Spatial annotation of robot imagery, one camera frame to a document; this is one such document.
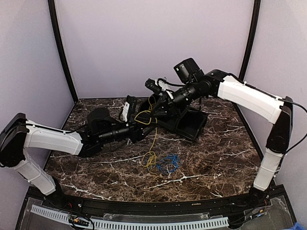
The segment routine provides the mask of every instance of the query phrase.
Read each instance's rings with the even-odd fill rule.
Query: yellow cable
[[[149,100],[149,99],[150,99],[151,97],[153,97],[153,96],[150,96],[150,97],[148,98],[148,103],[149,103],[149,108],[148,108],[148,110],[144,110],[144,111],[139,112],[139,113],[135,116],[135,118],[134,118],[134,120],[135,120],[136,122],[139,122],[139,123],[144,124],[144,125],[150,125],[150,123],[152,122],[152,118],[151,118],[151,117],[150,117],[148,123],[145,123],[145,122],[142,122],[142,121],[136,119],[136,118],[137,118],[140,114],[142,114],[142,113],[151,113],[152,109],[154,108],[154,106],[155,106],[155,104],[156,104],[156,99],[155,99],[155,97],[153,97],[154,103],[153,103],[153,104],[150,103],[150,100]],[[152,145],[151,145],[151,147],[150,147],[150,149],[149,149],[149,152],[145,153],[144,156],[143,156],[143,158],[142,158],[142,160],[141,160],[141,166],[146,167],[150,173],[153,173],[153,172],[151,172],[151,169],[154,168],[154,167],[156,166],[157,159],[158,159],[156,153],[155,153],[154,151],[152,151],[152,149],[153,149],[153,147],[154,147],[154,144],[155,144],[155,142],[156,142],[157,136],[158,136],[158,128],[156,127],[156,128],[155,128],[154,140],[153,140],[153,143],[152,143]],[[148,155],[149,155],[149,158],[148,158],[148,160],[147,160],[147,163],[146,163],[146,164],[143,164],[145,157],[148,156]]]
[[[152,143],[152,145],[149,149],[149,152],[145,153],[145,155],[143,156],[143,158],[141,160],[141,165],[143,167],[146,167],[149,170],[149,172],[151,172],[151,169],[155,167],[156,162],[157,162],[157,158],[158,158],[156,153],[154,151],[152,151],[154,144],[155,144],[155,141],[157,139],[157,135],[158,135],[158,128],[155,128],[155,136],[154,136],[153,143]],[[148,156],[148,155],[149,155],[149,158],[147,160],[147,163],[143,164],[145,157]]]
[[[144,124],[144,125],[150,125],[150,123],[152,122],[152,118],[149,119],[149,123],[145,123],[145,122],[142,122],[142,121],[139,121],[139,120],[136,119],[140,114],[142,114],[142,113],[150,113],[150,112],[151,111],[149,111],[149,110],[144,110],[142,112],[139,112],[138,114],[136,114],[134,120],[139,122],[139,123],[141,123],[141,124]]]

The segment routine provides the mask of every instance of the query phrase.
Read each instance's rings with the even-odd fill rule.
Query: black metal frame
[[[57,12],[56,12],[56,7],[55,7],[55,2],[54,0],[48,0],[48,5],[49,5],[49,12],[50,12],[50,18],[51,18],[51,23],[52,23],[52,28],[53,28],[53,33],[54,37],[56,40],[57,48],[58,48],[58,53],[59,57],[62,63],[63,71],[65,74],[65,78],[69,87],[69,90],[71,92],[71,96],[76,103],[78,99],[78,95],[76,92],[76,89],[73,84],[73,80],[71,77],[71,73],[68,67],[64,47],[63,47],[63,42],[61,39],[61,34],[60,34],[60,29],[59,29],[59,23],[58,23],[58,18],[57,18]],[[248,62],[250,59],[253,43],[254,43],[254,38],[256,34],[256,28],[257,28],[257,22],[258,22],[258,17],[259,17],[259,12],[260,12],[260,0],[255,0],[254,1],[254,7],[253,7],[253,14],[252,14],[252,19],[251,19],[251,24],[250,24],[250,29],[249,29],[249,34],[248,34],[248,42],[247,46],[245,49],[244,53],[244,58],[239,74],[239,79],[243,80],[246,74],[246,70],[248,67]]]
[[[66,60],[63,42],[62,42],[62,39],[61,39],[60,30],[59,30],[59,23],[58,23],[56,6],[55,6],[54,0],[48,0],[48,5],[49,5],[49,12],[50,12],[50,18],[51,18],[54,38],[56,40],[56,44],[57,44],[57,48],[58,48],[59,58],[61,60],[61,64],[62,64],[62,67],[63,67],[63,71],[64,71],[64,74],[65,74],[65,78],[66,78],[69,90],[71,92],[72,99],[76,103],[78,101],[78,96],[77,96],[76,89],[73,85],[71,73],[70,73],[68,63],[67,63],[67,60]]]
[[[239,74],[239,79],[244,80],[246,70],[248,68],[248,62],[250,59],[250,54],[253,48],[255,34],[256,34],[256,28],[257,28],[257,22],[260,12],[260,2],[261,0],[255,0],[254,1],[254,8],[253,8],[253,15],[251,17],[251,23],[250,23],[250,29],[248,34],[248,42],[246,44],[246,49],[243,57],[243,62]]]
[[[290,204],[288,195],[283,185],[275,186],[268,189],[270,198],[284,196],[288,206],[292,222],[296,222],[296,218]],[[230,221],[244,216],[246,207],[236,207],[230,205],[234,200],[245,199],[248,194],[210,199],[197,200],[187,202],[161,202],[161,203],[138,203],[138,202],[120,202],[120,201],[105,201],[89,198],[81,198],[77,196],[66,195],[65,197],[72,203],[73,211],[84,215],[103,217],[104,214],[119,214],[119,215],[141,215],[141,216],[172,216],[172,215],[187,215],[209,213],[211,217],[223,215],[228,217]],[[29,198],[34,198],[43,201],[43,205],[55,208],[51,203],[44,199],[41,192],[35,188],[30,187],[21,212],[18,217],[15,230],[19,230],[24,216],[24,211]]]

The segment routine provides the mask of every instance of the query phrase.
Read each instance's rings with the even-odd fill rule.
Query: black camera
[[[191,57],[177,64],[174,70],[184,84],[199,82],[204,76],[203,71]]]

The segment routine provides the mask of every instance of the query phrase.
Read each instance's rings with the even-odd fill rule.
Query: black cable
[[[261,90],[261,89],[258,89],[258,88],[255,87],[255,86],[252,86],[252,85],[250,85],[250,84],[245,84],[245,85],[248,86],[248,87],[250,87],[250,88],[252,88],[252,89],[254,89],[254,90],[257,90],[257,91],[259,91],[259,92],[261,92],[261,93],[264,93],[265,95],[268,95],[268,96],[270,96],[270,97],[276,99],[276,97],[275,97],[274,95],[272,95],[272,94],[270,94],[270,93],[268,93],[268,92],[265,92],[265,91],[263,91],[263,90]]]
[[[259,91],[259,92],[261,92],[261,93],[264,93],[265,95],[268,95],[268,96],[270,96],[270,97],[276,99],[276,97],[275,97],[274,95],[272,95],[272,94],[270,94],[270,93],[268,93],[268,92],[265,92],[265,91],[263,91],[263,90],[261,90],[261,89],[258,89],[258,88],[255,87],[255,86],[252,86],[252,85],[249,85],[249,84],[245,84],[245,85],[248,86],[248,87],[250,87],[250,88],[252,88],[252,89],[255,89],[255,90],[257,90],[257,91]],[[296,106],[302,108],[302,109],[305,111],[305,113],[307,114],[307,109],[306,109],[304,106],[302,106],[301,104],[298,104],[298,103],[295,103],[295,102],[291,102],[291,101],[287,101],[287,100],[282,99],[282,98],[278,98],[278,100],[281,101],[281,102],[286,102],[286,103],[291,103],[291,104],[293,104],[293,105],[296,105]],[[296,146],[298,146],[303,140],[305,140],[306,137],[307,137],[307,133],[303,136],[302,139],[300,139],[296,144],[294,144],[291,148],[289,148],[285,153],[288,153],[289,151],[291,151],[292,149],[294,149]]]
[[[93,227],[92,230],[95,230],[94,222],[93,222],[90,218],[88,218],[85,214],[82,214],[82,213],[80,213],[80,212],[75,212],[75,211],[72,211],[72,210],[67,210],[67,209],[58,207],[57,205],[55,205],[54,203],[52,203],[49,199],[46,198],[46,200],[47,200],[50,204],[52,204],[55,208],[57,208],[57,209],[59,209],[59,210],[73,213],[73,214],[75,214],[75,215],[77,215],[77,216],[80,216],[80,217],[86,219],[87,221],[91,222],[92,227]]]
[[[265,200],[265,196],[263,197],[263,199],[261,199],[261,200],[258,202],[258,204],[257,204],[251,211],[249,211],[247,214],[245,214],[245,215],[242,216],[241,218],[239,218],[239,219],[237,219],[237,220],[235,220],[235,221],[230,222],[229,224],[234,224],[234,223],[238,222],[239,220],[245,218],[245,217],[248,216],[249,214],[251,214],[253,211],[255,211],[255,210],[258,208],[258,206],[259,206],[264,200]]]
[[[278,100],[279,100],[279,101],[282,101],[282,102],[287,102],[287,103],[291,103],[291,104],[293,104],[293,105],[296,105],[296,106],[302,108],[302,109],[306,112],[306,114],[307,114],[307,109],[306,109],[304,106],[302,106],[302,105],[300,105],[300,104],[298,104],[298,103],[290,102],[290,101],[287,101],[287,100],[285,100],[285,99],[280,99],[280,98],[279,98]],[[302,139],[300,139],[296,144],[294,144],[291,148],[289,148],[289,149],[286,151],[286,153],[288,153],[289,151],[291,151],[292,149],[294,149],[296,146],[298,146],[303,140],[305,140],[306,137],[307,137],[307,133],[303,136]]]
[[[158,78],[158,83],[159,81],[163,81],[165,84],[171,85],[171,86],[175,86],[175,87],[183,87],[186,85],[178,85],[178,84],[173,84],[173,83],[169,83],[167,80],[163,79],[163,78]]]

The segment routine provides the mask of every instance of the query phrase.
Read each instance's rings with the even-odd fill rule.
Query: wire bundle
[[[151,118],[151,117],[150,117],[148,123],[145,123],[145,122],[142,122],[142,121],[136,119],[140,114],[142,114],[142,113],[150,113],[150,112],[152,111],[152,109],[154,108],[154,106],[155,106],[155,104],[156,104],[156,100],[155,100],[155,97],[153,97],[154,103],[151,103],[151,102],[150,102],[150,98],[151,98],[151,97],[153,97],[153,96],[150,96],[150,97],[148,98],[148,103],[149,103],[149,105],[150,105],[149,108],[148,108],[148,110],[144,110],[144,111],[142,111],[142,112],[139,112],[139,113],[135,116],[135,118],[134,118],[134,120],[135,120],[136,122],[139,122],[139,123],[144,124],[144,125],[150,125],[150,123],[152,122],[152,118]],[[151,145],[149,151],[148,151],[147,153],[144,154],[144,156],[143,156],[143,158],[142,158],[142,160],[141,160],[141,165],[142,165],[143,167],[146,167],[146,168],[148,169],[149,172],[151,172],[152,168],[156,167],[156,163],[157,163],[157,159],[158,159],[156,153],[155,153],[154,151],[152,151],[152,149],[153,149],[153,147],[154,147],[154,144],[155,144],[155,142],[156,142],[156,139],[157,139],[157,135],[158,135],[158,128],[156,127],[156,128],[155,128],[155,136],[154,136],[153,143],[152,143],[152,145]]]
[[[181,161],[178,155],[169,154],[165,158],[161,159],[157,164],[156,167],[159,172],[164,175],[169,173],[173,173],[181,166]]]

